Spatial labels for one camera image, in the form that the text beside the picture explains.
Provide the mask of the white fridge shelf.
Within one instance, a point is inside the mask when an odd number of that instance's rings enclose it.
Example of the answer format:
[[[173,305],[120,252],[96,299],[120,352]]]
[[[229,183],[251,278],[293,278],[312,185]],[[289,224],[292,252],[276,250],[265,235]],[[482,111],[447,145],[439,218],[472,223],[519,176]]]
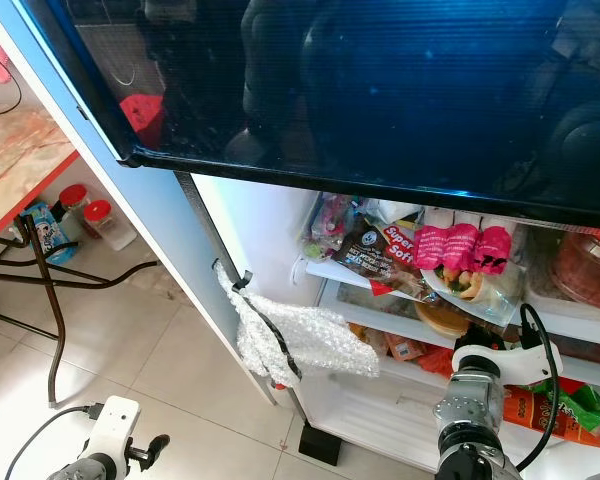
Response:
[[[368,279],[356,275],[354,271],[347,270],[344,266],[336,264],[336,262],[305,261],[304,264],[306,273],[310,275],[322,276],[324,279],[355,285],[355,287],[363,288],[364,291],[370,289]],[[538,315],[541,316],[543,324],[547,326],[551,333],[600,344],[600,320],[552,314],[552,312],[539,307],[536,307],[536,310]]]

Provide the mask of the black fridge foot block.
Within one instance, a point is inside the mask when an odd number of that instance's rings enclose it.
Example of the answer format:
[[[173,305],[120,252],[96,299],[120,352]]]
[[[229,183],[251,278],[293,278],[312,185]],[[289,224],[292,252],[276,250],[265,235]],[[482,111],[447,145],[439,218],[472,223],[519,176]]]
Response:
[[[340,462],[342,448],[344,448],[344,439],[340,436],[314,428],[309,422],[305,422],[303,425],[297,453],[313,458],[324,465],[337,466]]]

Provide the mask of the food plate in plastic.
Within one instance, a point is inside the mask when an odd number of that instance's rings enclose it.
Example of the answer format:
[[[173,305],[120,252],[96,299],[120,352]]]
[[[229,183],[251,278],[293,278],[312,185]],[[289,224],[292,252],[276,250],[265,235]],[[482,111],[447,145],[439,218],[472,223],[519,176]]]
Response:
[[[422,278],[442,300],[487,323],[506,326],[516,320],[518,308],[523,305],[525,273],[527,270],[521,266],[511,264],[500,274],[460,271],[448,276],[437,268],[422,270]]]

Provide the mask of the pink printed snack pack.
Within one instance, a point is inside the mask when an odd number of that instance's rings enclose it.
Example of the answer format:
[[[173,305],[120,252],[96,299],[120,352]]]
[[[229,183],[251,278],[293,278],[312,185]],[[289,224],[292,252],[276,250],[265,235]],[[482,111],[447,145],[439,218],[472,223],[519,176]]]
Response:
[[[424,225],[415,234],[414,268],[451,273],[504,274],[510,265],[512,230],[509,225],[459,223],[441,228]]]

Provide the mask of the green orange snack packet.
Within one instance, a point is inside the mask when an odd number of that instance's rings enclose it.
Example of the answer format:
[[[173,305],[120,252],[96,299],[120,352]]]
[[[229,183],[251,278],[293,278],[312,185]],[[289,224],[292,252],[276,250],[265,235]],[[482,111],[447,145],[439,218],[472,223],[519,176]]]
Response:
[[[542,433],[550,421],[551,396],[548,380],[529,387],[506,387],[504,420]],[[552,435],[600,448],[600,387],[562,380]]]

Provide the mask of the brown bread bag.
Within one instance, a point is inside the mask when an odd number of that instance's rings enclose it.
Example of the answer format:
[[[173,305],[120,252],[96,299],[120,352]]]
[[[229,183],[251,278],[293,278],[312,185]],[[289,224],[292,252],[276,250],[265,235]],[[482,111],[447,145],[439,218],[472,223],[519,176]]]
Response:
[[[441,298],[424,282],[413,265],[413,243],[399,225],[377,227],[356,215],[333,260],[368,279],[373,294],[399,292],[415,301],[437,303]]]

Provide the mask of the red translucent container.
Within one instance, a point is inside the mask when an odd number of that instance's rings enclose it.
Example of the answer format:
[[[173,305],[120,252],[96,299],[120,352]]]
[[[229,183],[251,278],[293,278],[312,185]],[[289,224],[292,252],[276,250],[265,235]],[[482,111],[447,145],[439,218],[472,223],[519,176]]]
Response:
[[[571,300],[600,308],[600,236],[566,233],[550,273],[556,287]]]

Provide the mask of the white plastic bag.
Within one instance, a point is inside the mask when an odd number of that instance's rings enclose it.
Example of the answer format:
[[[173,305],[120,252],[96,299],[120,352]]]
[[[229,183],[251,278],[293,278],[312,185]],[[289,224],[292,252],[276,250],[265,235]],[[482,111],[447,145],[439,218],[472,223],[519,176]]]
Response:
[[[358,207],[361,214],[368,216],[373,224],[378,227],[396,223],[396,221],[409,219],[419,214],[422,206],[418,204],[405,204],[405,202],[382,200],[382,198],[365,198]]]

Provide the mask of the grey patterned rug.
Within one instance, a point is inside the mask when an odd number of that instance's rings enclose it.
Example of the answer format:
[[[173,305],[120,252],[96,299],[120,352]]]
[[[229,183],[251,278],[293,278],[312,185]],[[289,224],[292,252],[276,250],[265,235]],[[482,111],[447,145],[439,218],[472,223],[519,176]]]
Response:
[[[157,266],[144,268],[128,276],[120,285],[108,289],[108,297],[123,306],[157,308],[160,306],[182,305],[198,312],[200,317],[210,320],[210,310],[203,302],[190,294],[189,289],[177,278],[175,271],[169,268],[158,253],[145,242],[143,237],[137,237],[122,250],[112,250],[109,246],[100,247],[96,256],[98,268],[109,278],[118,276],[141,262],[158,262]]]

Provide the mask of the colourful candy bag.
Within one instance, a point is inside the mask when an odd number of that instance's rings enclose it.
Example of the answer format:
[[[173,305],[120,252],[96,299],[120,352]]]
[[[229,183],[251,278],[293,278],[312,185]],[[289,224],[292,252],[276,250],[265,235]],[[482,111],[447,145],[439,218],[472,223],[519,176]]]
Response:
[[[319,192],[299,237],[306,259],[324,261],[340,250],[358,205],[359,197]]]

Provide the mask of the blue printed package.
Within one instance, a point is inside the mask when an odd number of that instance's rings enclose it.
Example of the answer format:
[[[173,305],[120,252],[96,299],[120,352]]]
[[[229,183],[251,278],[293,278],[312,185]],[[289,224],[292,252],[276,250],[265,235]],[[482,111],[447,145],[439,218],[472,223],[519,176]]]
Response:
[[[50,264],[63,265],[75,256],[76,244],[73,244],[73,239],[64,232],[61,221],[44,202],[27,206],[24,214],[30,216],[41,251]]]

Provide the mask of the red lid plastic jar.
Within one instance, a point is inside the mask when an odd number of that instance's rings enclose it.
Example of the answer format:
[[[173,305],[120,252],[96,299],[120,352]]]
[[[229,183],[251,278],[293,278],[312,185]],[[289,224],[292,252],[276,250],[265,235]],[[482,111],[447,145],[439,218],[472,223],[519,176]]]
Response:
[[[91,201],[82,210],[82,218],[113,251],[123,250],[137,238],[126,216],[107,200]]]
[[[88,206],[90,198],[88,188],[84,184],[72,184],[62,189],[59,192],[58,202],[64,211],[61,225],[68,237],[73,241],[98,237],[98,233],[95,233],[85,220],[85,207]]]

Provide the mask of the black glass freezer door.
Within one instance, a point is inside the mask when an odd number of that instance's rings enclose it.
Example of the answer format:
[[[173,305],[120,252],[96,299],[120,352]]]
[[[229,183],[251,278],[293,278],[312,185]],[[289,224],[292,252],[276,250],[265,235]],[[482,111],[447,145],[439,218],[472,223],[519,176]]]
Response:
[[[600,0],[21,0],[123,166],[600,228]]]

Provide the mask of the black metal table frame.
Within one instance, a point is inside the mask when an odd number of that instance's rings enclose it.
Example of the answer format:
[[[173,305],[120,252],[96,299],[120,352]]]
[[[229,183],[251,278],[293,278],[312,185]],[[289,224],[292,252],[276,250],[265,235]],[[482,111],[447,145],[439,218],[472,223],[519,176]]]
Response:
[[[31,229],[32,220],[18,215],[15,233],[0,236],[0,334],[49,355],[50,407],[62,407],[73,396],[62,365],[130,384],[172,317],[186,306],[141,310],[111,300],[107,291],[158,262],[141,262],[109,278],[96,266],[96,251],[108,244],[90,239],[77,244],[66,264],[50,264],[38,238],[25,241]]]

